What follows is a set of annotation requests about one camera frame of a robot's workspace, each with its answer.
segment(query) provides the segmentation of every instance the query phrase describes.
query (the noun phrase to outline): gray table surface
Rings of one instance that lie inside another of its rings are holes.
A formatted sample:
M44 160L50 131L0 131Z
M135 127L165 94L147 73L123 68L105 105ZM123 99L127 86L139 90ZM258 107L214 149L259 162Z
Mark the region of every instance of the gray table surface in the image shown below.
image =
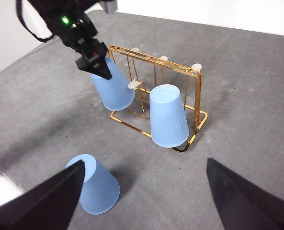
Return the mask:
M88 74L76 69L78 55L55 40L0 73L0 172L29 190L72 157L94 155L119 180L121 198L99 216L78 205L70 230L223 229L208 157L284 199L284 36L123 13L90 16L108 45L203 65L202 109L210 116L199 141L181 155L109 119ZM117 64L125 70L124 58Z

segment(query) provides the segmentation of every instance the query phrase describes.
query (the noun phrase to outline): ribbed cup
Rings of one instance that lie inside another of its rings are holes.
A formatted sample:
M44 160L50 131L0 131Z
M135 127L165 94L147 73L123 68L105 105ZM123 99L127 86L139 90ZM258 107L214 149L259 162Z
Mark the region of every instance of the ribbed cup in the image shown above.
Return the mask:
M79 202L89 214L99 215L109 211L120 195L120 185L115 177L98 160L89 154L81 154L71 159L66 168L83 160L85 177Z
M126 109L134 100L134 90L128 88L129 80L117 65L110 58L106 57L105 61L112 78L107 80L90 73L91 79L106 109L110 111Z
M150 124L157 145L172 148L186 141L189 128L176 86L159 85L150 92Z

